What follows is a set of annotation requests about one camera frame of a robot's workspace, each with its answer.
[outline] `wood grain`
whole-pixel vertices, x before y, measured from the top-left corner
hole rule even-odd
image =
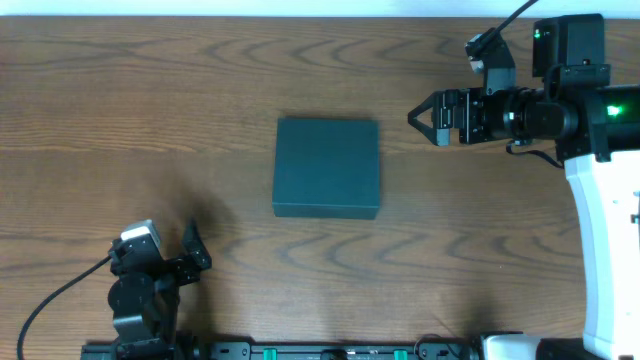
[[[436,148],[405,114],[478,86],[462,45],[491,19],[0,19],[0,357],[50,292],[153,218],[174,254],[195,216],[214,260],[180,322],[257,341],[578,336],[579,228],[564,174],[504,143]],[[532,21],[505,32],[530,78]],[[615,83],[640,80],[640,23],[607,24]],[[378,120],[375,221],[279,219],[276,120]],[[551,149],[552,144],[539,145]],[[52,302],[29,359],[111,340],[99,270]]]

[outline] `dark green box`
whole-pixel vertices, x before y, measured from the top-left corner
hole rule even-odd
[[[278,120],[276,216],[374,219],[379,208],[376,122]]]

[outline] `green connector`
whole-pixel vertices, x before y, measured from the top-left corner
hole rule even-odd
[[[394,360],[409,360],[409,355],[407,354],[407,350],[395,350],[393,352]]]
[[[262,352],[263,360],[278,360],[278,351],[276,349],[264,349]]]

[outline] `cable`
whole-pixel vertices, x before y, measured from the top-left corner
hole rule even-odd
[[[487,37],[482,39],[475,50],[475,55],[477,55],[482,49],[493,40],[496,35],[500,33],[504,28],[506,28],[513,20],[515,20],[520,14],[522,14],[525,10],[527,10],[531,5],[535,4],[538,0],[529,0],[524,5],[520,6],[518,10],[516,10],[511,16],[509,16],[505,21],[502,22],[497,28],[495,28]]]
[[[29,330],[29,326],[31,326],[31,323],[36,318],[36,316],[38,316],[40,311],[42,311],[42,309],[44,309],[44,307],[47,306],[47,304],[49,304],[51,302],[51,300],[55,299],[56,296],[60,295],[62,292],[64,292],[68,288],[70,288],[73,285],[77,284],[80,280],[84,279],[85,277],[87,277],[92,272],[98,270],[98,268],[100,268],[102,265],[108,263],[109,260],[111,260],[111,256],[107,256],[106,258],[100,260],[97,264],[95,264],[93,267],[91,267],[91,269],[89,269],[89,270],[85,271],[84,273],[80,274],[80,276],[78,276],[75,279],[69,281],[68,283],[63,285],[60,289],[58,289],[55,292],[53,292],[53,294],[49,295],[46,299],[44,299],[44,301],[42,303],[40,303],[40,305],[38,305],[38,307],[35,310],[33,310],[31,315],[27,319],[27,321],[22,326],[22,330],[20,330],[20,336],[18,336],[18,347],[17,347],[18,360],[24,360],[24,353],[23,353],[23,349],[22,349],[24,347],[24,338],[27,336],[27,330]]]
[[[522,152],[513,152],[513,149],[511,148],[513,146],[513,144],[515,144],[515,140],[511,140],[507,143],[507,153],[511,154],[511,155],[516,155],[516,156],[522,156],[522,155],[535,155],[538,157],[541,157],[542,159],[544,159],[546,162],[548,162],[549,164],[551,164],[552,166],[558,168],[558,169],[564,169],[564,165],[560,164],[559,162],[555,161],[551,156],[547,155],[545,152],[540,151],[540,150],[528,150],[528,151],[522,151]]]
[[[422,340],[424,339],[428,339],[428,338],[442,338],[442,336],[438,335],[438,334],[425,334],[422,335],[422,337],[420,339],[418,339],[418,341],[416,341],[415,345],[413,345],[413,354],[414,355],[418,355],[418,345],[422,344]],[[445,344],[447,345],[447,348],[449,349],[449,352],[451,352],[451,355],[453,355],[456,359],[460,359],[460,354],[453,351],[453,349],[451,348],[451,345],[449,345],[448,343]]]

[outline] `white plastic casing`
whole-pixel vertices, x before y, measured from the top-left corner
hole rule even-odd
[[[578,208],[587,316],[587,351],[604,359],[640,359],[640,151],[594,155],[565,162]]]

